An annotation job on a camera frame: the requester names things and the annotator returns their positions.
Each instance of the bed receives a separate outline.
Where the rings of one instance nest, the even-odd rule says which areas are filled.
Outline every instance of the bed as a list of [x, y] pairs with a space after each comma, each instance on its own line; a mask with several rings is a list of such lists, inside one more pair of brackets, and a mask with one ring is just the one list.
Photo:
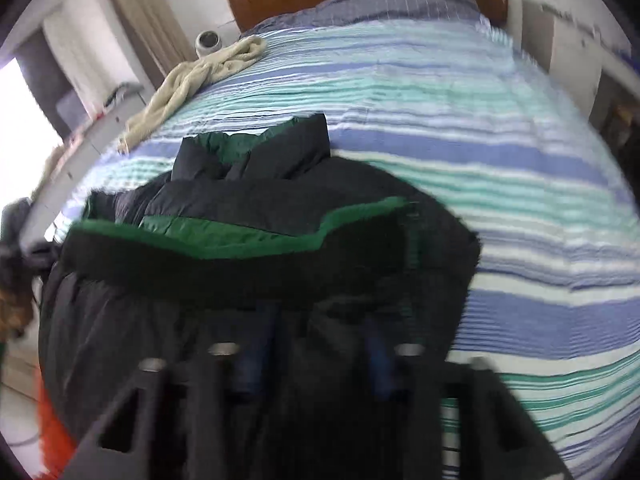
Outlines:
[[[491, 26], [506, 0], [415, 0], [417, 14], [414, 0], [375, 0], [368, 16], [354, 0], [229, 1], [265, 57], [201, 90], [129, 155], [103, 155], [56, 236], [91, 189], [170, 170], [184, 136], [323, 112], [335, 153], [409, 181], [478, 232], [449, 359], [487, 358], [575, 478], [603, 478], [640, 417], [640, 224], [599, 136]], [[345, 9], [348, 23], [332, 26]], [[455, 478], [456, 412], [443, 409]]]

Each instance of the floor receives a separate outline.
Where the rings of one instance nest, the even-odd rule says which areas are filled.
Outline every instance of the floor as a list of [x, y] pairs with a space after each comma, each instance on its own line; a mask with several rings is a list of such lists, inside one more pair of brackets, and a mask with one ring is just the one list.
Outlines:
[[[25, 471], [34, 477], [42, 471], [36, 403], [15, 390], [0, 386], [0, 431]], [[23, 446], [12, 446], [28, 440]]]

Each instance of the beige towel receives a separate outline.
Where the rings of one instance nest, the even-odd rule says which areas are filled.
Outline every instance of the beige towel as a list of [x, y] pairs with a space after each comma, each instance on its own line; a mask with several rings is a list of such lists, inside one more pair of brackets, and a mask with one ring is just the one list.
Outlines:
[[198, 61], [180, 63], [169, 72], [146, 108], [127, 121], [127, 133], [120, 137], [118, 151], [129, 153], [148, 139], [202, 86], [226, 79], [251, 66], [265, 48], [263, 38], [249, 36]]

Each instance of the black jacket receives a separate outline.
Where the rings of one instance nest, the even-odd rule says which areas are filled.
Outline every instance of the black jacket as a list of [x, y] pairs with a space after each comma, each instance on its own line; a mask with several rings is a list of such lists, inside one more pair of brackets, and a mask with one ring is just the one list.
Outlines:
[[42, 301], [44, 384], [80, 440], [140, 361], [244, 348], [275, 309], [282, 405], [271, 428], [298, 434], [303, 454], [295, 428], [316, 428], [339, 452], [363, 429], [364, 327], [443, 360], [478, 256], [474, 234], [432, 197], [331, 156], [323, 115], [259, 137], [184, 139], [171, 173], [94, 192], [69, 232]]

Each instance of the beige curtain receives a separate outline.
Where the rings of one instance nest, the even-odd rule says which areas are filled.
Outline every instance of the beige curtain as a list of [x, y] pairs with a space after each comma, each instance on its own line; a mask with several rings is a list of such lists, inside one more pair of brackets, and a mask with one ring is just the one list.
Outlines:
[[166, 0], [115, 0], [140, 42], [166, 76], [178, 63], [193, 61], [196, 53]]
[[78, 94], [84, 109], [95, 117], [102, 111], [115, 85], [101, 69], [64, 10], [56, 9], [47, 16], [42, 22], [42, 31], [53, 57]]

